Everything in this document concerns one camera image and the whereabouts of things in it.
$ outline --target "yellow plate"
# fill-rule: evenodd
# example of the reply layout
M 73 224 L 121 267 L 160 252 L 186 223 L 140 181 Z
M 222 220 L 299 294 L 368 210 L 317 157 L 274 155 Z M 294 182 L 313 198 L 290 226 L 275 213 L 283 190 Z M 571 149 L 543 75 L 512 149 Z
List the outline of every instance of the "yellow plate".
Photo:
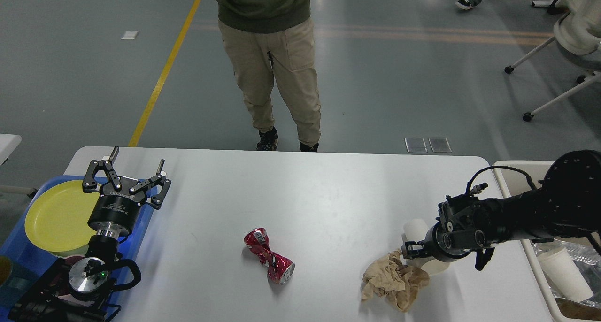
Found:
M 25 218 L 25 233 L 31 243 L 56 253 L 81 249 L 94 230 L 88 219 L 98 193 L 84 193 L 81 180 L 60 183 L 40 195 Z

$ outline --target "white table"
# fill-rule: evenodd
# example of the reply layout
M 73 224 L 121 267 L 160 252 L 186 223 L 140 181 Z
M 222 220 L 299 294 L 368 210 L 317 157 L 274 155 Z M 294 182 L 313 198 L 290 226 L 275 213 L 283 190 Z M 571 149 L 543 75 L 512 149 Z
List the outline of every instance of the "white table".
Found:
M 65 174 L 111 151 L 83 147 Z M 482 158 L 122 147 L 115 169 L 148 178 L 159 159 L 172 188 L 138 253 L 142 282 L 116 321 L 552 320 L 519 241 L 499 246 L 481 272 L 474 255 L 454 262 L 407 314 L 378 297 L 360 302 L 363 272 L 400 247 L 404 222 L 434 224 L 445 195 L 489 166 Z M 484 197 L 501 197 L 492 172 L 477 182 L 490 185 Z M 296 263 L 283 286 L 242 241 L 258 226 Z

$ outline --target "crumpled paper bag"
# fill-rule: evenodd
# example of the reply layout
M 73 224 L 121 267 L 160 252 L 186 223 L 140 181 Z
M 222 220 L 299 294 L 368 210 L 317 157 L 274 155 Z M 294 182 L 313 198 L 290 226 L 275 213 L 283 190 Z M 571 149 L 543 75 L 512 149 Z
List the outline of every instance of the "crumpled paper bag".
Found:
M 372 298 L 375 293 L 379 297 L 386 296 L 391 305 L 407 313 L 419 290 L 430 283 L 430 277 L 417 267 L 404 265 L 401 262 L 401 250 L 397 249 L 367 267 L 363 282 L 362 302 Z

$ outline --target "blue tray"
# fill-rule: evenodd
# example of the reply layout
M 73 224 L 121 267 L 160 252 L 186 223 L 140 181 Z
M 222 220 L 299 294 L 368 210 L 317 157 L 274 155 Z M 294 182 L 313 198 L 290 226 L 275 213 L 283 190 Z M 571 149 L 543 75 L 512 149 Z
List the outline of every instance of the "blue tray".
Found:
M 47 251 L 43 251 L 38 247 L 35 247 L 27 238 L 25 234 L 25 217 L 27 216 L 28 211 L 30 210 L 31 205 L 37 198 L 42 195 L 45 191 L 51 189 L 52 187 L 64 183 L 66 181 L 71 180 L 83 180 L 83 176 L 71 176 L 71 175 L 62 175 L 57 176 L 56 178 L 52 178 L 47 181 L 44 185 L 39 188 L 39 191 L 36 194 L 36 197 L 30 202 L 30 205 L 27 207 L 27 210 L 21 218 L 13 231 L 10 233 L 2 247 L 0 247 L 0 255 L 7 256 L 13 262 L 21 264 L 28 270 L 36 273 L 36 275 L 41 276 L 47 269 L 54 263 L 57 259 L 56 256 L 50 254 Z M 96 178 L 96 180 L 104 184 L 107 182 L 105 178 Z M 156 190 L 152 189 L 149 196 L 153 196 L 156 194 Z M 129 236 L 127 241 L 121 243 L 119 245 L 118 251 L 123 254 L 123 258 L 135 260 L 138 255 L 138 251 L 140 249 L 140 245 L 142 245 L 142 239 L 144 238 L 144 234 L 146 233 L 146 228 L 148 228 L 148 224 L 150 223 L 150 217 L 152 217 L 152 213 L 154 209 L 150 207 L 150 205 L 142 206 L 140 210 L 140 214 L 138 216 L 138 221 L 136 222 L 136 226 L 133 230 L 133 233 Z M 131 279 L 131 274 L 128 269 L 122 269 L 118 271 L 114 271 L 111 277 L 117 278 L 117 284 L 123 284 L 129 282 Z M 118 304 L 119 300 L 119 292 L 114 292 L 111 297 L 109 297 L 108 302 L 112 304 Z M 8 312 L 10 309 L 5 307 L 0 307 L 0 322 L 8 322 Z

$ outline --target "pants pocket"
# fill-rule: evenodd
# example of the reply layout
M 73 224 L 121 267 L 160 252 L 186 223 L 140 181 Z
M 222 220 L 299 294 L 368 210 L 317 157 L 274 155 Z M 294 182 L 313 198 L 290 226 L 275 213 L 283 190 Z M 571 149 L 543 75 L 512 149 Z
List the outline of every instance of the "pants pocket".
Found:
M 308 20 L 284 31 L 286 51 L 291 70 L 313 67 L 315 62 L 315 40 L 313 20 Z

